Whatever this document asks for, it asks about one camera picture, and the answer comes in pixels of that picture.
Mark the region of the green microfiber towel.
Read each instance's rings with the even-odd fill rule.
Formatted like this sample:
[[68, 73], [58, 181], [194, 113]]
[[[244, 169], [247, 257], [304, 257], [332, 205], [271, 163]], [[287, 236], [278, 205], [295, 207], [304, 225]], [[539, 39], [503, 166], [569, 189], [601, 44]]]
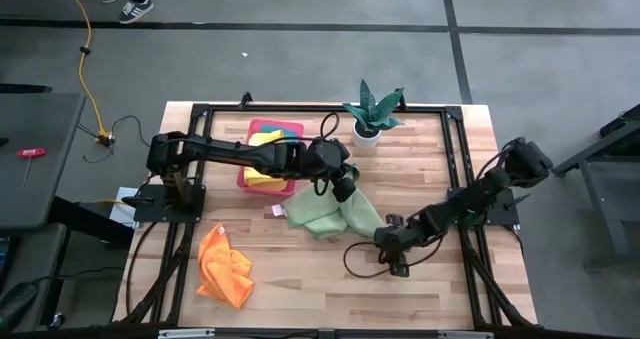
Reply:
[[354, 232], [372, 238], [385, 223], [365, 194], [358, 188], [344, 202], [331, 192], [319, 196], [311, 184], [279, 204], [271, 206], [275, 217], [284, 217], [289, 229], [304, 227], [318, 240]]

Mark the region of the yellow microfiber towel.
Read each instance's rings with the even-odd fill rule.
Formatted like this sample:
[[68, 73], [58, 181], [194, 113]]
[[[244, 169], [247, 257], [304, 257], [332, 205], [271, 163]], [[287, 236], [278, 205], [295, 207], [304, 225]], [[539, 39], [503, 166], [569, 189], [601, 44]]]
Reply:
[[[249, 137], [248, 144], [250, 146], [259, 146], [283, 137], [284, 132], [282, 130], [255, 132]], [[272, 192], [281, 192], [287, 187], [287, 182], [284, 179], [261, 174], [256, 169], [249, 167], [243, 169], [243, 183], [247, 188], [257, 188]]]

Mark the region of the orange microfiber towel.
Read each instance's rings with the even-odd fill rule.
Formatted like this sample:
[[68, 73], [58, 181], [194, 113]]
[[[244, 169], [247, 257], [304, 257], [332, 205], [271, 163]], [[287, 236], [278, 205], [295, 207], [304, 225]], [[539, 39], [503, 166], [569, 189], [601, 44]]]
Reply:
[[241, 309], [254, 290], [252, 262], [230, 245], [226, 229], [217, 224], [201, 240], [197, 257], [200, 285], [196, 293]]

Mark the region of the black rounded device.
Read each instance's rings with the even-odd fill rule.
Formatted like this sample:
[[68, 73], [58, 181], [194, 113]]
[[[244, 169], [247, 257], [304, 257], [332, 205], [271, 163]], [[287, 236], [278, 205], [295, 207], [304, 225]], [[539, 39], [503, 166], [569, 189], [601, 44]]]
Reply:
[[11, 332], [38, 295], [34, 283], [16, 284], [0, 299], [0, 333]]

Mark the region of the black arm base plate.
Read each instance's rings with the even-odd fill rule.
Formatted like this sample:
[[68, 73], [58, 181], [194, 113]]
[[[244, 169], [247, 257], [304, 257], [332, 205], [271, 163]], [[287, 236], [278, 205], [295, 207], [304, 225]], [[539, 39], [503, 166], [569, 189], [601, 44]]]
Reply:
[[202, 217], [206, 187], [195, 186], [191, 191], [191, 203], [182, 204], [175, 193], [163, 185], [149, 185], [141, 190], [143, 198], [151, 201], [136, 206], [137, 222], [196, 223]]
[[469, 186], [450, 189], [443, 205], [464, 227], [512, 226], [519, 223], [516, 199], [510, 188]]

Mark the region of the red-handled hex key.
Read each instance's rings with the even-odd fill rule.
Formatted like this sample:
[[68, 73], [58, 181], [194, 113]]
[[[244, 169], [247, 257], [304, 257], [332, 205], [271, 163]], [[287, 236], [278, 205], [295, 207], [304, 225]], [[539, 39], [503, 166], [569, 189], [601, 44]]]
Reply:
[[25, 159], [27, 161], [26, 164], [26, 169], [24, 172], [24, 177], [23, 177], [23, 182], [22, 182], [22, 186], [25, 187], [28, 177], [29, 177], [29, 173], [30, 173], [30, 168], [31, 168], [31, 163], [34, 159], [39, 158], [39, 157], [43, 157], [47, 155], [47, 151], [44, 148], [25, 148], [25, 149], [21, 149], [19, 150], [16, 155], [21, 158], [21, 159]]

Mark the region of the dark grey cart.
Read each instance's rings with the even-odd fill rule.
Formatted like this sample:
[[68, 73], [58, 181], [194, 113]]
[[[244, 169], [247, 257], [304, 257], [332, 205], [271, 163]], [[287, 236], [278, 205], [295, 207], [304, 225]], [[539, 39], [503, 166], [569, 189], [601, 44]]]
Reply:
[[0, 275], [0, 299], [18, 283], [31, 282], [38, 288], [37, 297], [20, 323], [11, 332], [0, 333], [0, 337], [37, 331], [52, 320], [64, 281], [111, 270], [94, 264], [77, 273], [61, 273], [73, 231], [116, 245], [129, 244], [133, 236], [131, 228], [59, 197], [53, 199], [41, 226], [24, 230], [0, 227], [0, 239], [7, 237], [14, 241], [13, 252], [5, 261], [8, 273]]

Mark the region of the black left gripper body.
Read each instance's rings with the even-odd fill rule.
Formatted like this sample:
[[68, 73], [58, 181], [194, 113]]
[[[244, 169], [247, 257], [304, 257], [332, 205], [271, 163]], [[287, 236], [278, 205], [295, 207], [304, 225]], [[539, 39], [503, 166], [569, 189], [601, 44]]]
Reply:
[[337, 180], [346, 174], [349, 156], [338, 139], [314, 140], [304, 153], [304, 170], [316, 178]]

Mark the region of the pink plastic bin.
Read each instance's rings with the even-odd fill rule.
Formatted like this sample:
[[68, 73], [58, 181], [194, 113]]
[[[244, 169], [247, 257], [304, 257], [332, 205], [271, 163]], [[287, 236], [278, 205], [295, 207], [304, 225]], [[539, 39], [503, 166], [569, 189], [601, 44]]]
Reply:
[[[249, 129], [248, 129], [247, 140], [246, 140], [246, 144], [247, 145], [249, 145], [248, 144], [249, 137], [253, 133], [259, 132], [259, 127], [261, 125], [276, 125], [276, 126], [288, 127], [288, 128], [296, 130], [299, 133], [298, 137], [301, 137], [303, 132], [304, 132], [304, 126], [302, 124], [299, 124], [299, 123], [284, 122], [284, 121], [274, 121], [274, 120], [267, 120], [267, 119], [253, 119], [251, 121], [251, 123], [249, 125]], [[286, 180], [286, 179], [284, 179], [284, 180], [287, 182], [287, 187], [281, 192], [272, 192], [272, 191], [266, 191], [266, 190], [261, 190], [261, 189], [257, 189], [257, 188], [247, 188], [243, 183], [243, 169], [244, 168], [242, 168], [239, 171], [239, 174], [238, 174], [238, 177], [237, 177], [237, 185], [245, 192], [256, 193], [256, 194], [269, 194], [269, 195], [276, 195], [276, 196], [281, 196], [281, 197], [289, 197], [295, 192], [295, 181], [294, 180]]]

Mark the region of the dark grey metal stand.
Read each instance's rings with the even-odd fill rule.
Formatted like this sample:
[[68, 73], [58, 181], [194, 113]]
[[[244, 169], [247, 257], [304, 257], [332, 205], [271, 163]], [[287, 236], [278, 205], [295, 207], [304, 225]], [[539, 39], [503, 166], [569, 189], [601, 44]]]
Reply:
[[599, 139], [558, 164], [563, 177], [580, 171], [596, 214], [606, 225], [613, 252], [584, 263], [587, 270], [640, 264], [640, 244], [632, 243], [629, 225], [640, 226], [640, 104], [598, 131]]

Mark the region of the white plant pot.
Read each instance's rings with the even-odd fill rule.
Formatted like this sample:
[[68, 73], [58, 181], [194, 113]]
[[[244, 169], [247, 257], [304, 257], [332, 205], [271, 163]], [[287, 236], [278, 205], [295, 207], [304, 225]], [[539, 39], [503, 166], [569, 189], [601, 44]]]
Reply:
[[354, 121], [352, 128], [352, 142], [356, 147], [374, 148], [378, 144], [380, 137], [381, 132], [379, 130], [368, 131], [360, 122], [357, 120]]

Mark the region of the grey side table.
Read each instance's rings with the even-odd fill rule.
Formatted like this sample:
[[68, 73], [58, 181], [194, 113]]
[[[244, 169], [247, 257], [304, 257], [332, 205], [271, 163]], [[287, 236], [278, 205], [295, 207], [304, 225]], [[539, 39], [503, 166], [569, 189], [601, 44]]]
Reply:
[[[39, 227], [51, 207], [86, 99], [82, 94], [1, 94], [0, 227], [18, 230]], [[31, 163], [16, 153], [44, 148], [47, 155]]]

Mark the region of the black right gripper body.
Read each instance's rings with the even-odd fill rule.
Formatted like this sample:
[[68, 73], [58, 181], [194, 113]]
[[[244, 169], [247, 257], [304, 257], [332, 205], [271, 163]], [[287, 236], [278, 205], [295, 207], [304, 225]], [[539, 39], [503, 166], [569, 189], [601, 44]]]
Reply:
[[381, 251], [383, 259], [399, 259], [403, 252], [414, 246], [426, 246], [438, 234], [438, 227], [429, 220], [423, 222], [420, 217], [404, 220], [404, 227], [394, 229], [386, 224], [374, 231], [374, 245]]

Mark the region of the green snake plant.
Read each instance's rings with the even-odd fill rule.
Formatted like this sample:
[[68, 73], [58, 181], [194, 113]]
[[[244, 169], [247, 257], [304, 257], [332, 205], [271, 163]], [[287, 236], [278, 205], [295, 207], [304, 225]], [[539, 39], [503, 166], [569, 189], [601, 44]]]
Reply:
[[343, 107], [365, 131], [387, 131], [403, 125], [403, 122], [391, 116], [400, 104], [403, 94], [404, 89], [398, 88], [377, 102], [368, 84], [362, 79], [360, 81], [359, 105], [355, 106], [344, 102]]

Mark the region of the silver metal bracket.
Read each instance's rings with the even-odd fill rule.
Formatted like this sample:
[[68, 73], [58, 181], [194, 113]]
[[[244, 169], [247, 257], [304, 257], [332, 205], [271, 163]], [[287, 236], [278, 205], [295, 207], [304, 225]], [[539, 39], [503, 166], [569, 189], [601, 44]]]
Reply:
[[160, 330], [157, 339], [212, 339], [214, 328], [182, 328]]
[[442, 330], [437, 339], [495, 339], [490, 332]]

